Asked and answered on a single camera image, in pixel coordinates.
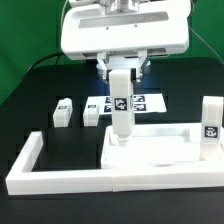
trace white plastic piece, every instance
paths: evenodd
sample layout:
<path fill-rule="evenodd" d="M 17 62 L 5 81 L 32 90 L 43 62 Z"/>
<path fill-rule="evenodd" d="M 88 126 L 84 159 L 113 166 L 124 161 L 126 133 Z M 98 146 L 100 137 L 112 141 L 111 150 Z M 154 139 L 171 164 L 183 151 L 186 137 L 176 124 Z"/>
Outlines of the white plastic piece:
<path fill-rule="evenodd" d="M 147 58 L 147 50 L 137 51 L 138 57 L 125 58 L 125 55 L 117 56 L 110 55 L 107 56 L 106 52 L 97 54 L 97 69 L 100 70 L 113 70 L 113 69 L 141 69 L 145 59 Z"/>
<path fill-rule="evenodd" d="M 109 73 L 113 132 L 120 144 L 126 144 L 135 124 L 134 94 L 130 69 L 115 69 Z"/>
<path fill-rule="evenodd" d="M 202 160 L 217 160 L 222 150 L 220 148 L 220 135 L 223 118 L 223 97 L 205 96 L 202 107 Z"/>
<path fill-rule="evenodd" d="M 72 111 L 71 99 L 65 98 L 64 100 L 59 100 L 53 114 L 54 127 L 68 127 Z"/>
<path fill-rule="evenodd" d="M 83 113 L 85 127 L 97 126 L 99 121 L 99 107 L 103 103 L 102 100 L 99 97 L 88 97 Z"/>
<path fill-rule="evenodd" d="M 110 172 L 32 172 L 42 146 L 41 132 L 32 132 L 6 177 L 9 195 L 112 191 Z"/>
<path fill-rule="evenodd" d="M 147 108 L 149 112 L 164 113 L 167 111 L 166 105 L 163 100 L 163 95 L 161 93 L 146 94 L 145 98 L 146 98 Z"/>
<path fill-rule="evenodd" d="M 180 128 L 174 130 L 174 133 L 180 133 Z M 223 160 L 176 163 L 170 166 L 154 164 L 131 169 L 32 172 L 42 145 L 41 132 L 31 133 L 6 178 L 9 195 L 224 186 Z"/>
<path fill-rule="evenodd" d="M 133 169 L 153 166 L 173 166 L 198 162 L 201 124 L 135 125 L 126 148 L 120 147 L 108 127 L 105 134 L 101 167 L 103 169 Z"/>

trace white rectangular block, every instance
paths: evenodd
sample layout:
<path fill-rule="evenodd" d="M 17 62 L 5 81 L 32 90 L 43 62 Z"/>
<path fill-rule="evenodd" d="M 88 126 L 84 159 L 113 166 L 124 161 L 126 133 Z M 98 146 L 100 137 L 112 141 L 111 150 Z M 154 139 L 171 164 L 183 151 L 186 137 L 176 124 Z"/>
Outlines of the white rectangular block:
<path fill-rule="evenodd" d="M 146 94 L 146 102 L 147 107 L 150 112 L 159 112 L 164 113 L 166 112 L 166 105 L 163 100 L 163 95 L 159 94 Z"/>
<path fill-rule="evenodd" d="M 222 155 L 223 97 L 204 96 L 202 105 L 201 160 L 219 160 Z"/>
<path fill-rule="evenodd" d="M 54 127 L 67 127 L 72 114 L 72 101 L 69 98 L 59 100 L 53 114 Z"/>
<path fill-rule="evenodd" d="M 99 107 L 101 104 L 101 98 L 88 97 L 85 110 L 83 113 L 83 121 L 85 127 L 97 126 L 99 121 Z"/>

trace white cube with marker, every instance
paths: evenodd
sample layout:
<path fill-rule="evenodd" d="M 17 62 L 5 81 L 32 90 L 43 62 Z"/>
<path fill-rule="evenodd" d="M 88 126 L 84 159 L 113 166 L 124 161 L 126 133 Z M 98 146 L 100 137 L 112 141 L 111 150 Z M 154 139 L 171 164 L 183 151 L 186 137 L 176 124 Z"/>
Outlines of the white cube with marker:
<path fill-rule="evenodd" d="M 63 100 L 59 100 L 53 114 L 54 127 L 68 127 L 72 111 L 73 108 L 71 99 L 65 98 Z"/>
<path fill-rule="evenodd" d="M 85 127 L 97 126 L 99 120 L 99 98 L 89 97 L 83 113 L 83 121 Z"/>
<path fill-rule="evenodd" d="M 205 96 L 202 108 L 201 160 L 219 160 L 223 97 Z"/>

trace black table surface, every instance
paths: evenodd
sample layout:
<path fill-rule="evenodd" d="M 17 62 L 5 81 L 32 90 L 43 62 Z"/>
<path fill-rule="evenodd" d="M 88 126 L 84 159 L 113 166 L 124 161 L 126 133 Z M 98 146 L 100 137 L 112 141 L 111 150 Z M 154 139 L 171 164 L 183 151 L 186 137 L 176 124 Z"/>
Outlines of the black table surface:
<path fill-rule="evenodd" d="M 33 172 L 100 169 L 105 128 L 83 126 L 88 96 L 109 95 L 96 65 L 34 69 L 0 107 L 0 223 L 224 223 L 224 188 L 8 196 L 5 177 L 31 131 L 44 147 Z M 169 59 L 144 66 L 135 94 L 163 93 L 166 113 L 136 115 L 136 123 L 200 122 L 203 96 L 224 96 L 224 67 L 214 59 Z M 67 128 L 54 128 L 59 99 L 73 103 Z"/>

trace white pillar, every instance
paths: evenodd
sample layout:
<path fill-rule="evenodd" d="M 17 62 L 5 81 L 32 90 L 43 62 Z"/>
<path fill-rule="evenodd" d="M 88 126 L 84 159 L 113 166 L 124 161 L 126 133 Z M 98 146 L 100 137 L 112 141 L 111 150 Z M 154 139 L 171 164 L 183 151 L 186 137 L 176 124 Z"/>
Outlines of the white pillar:
<path fill-rule="evenodd" d="M 135 124 L 131 69 L 115 69 L 109 73 L 112 103 L 112 125 L 120 146 L 126 146 Z"/>

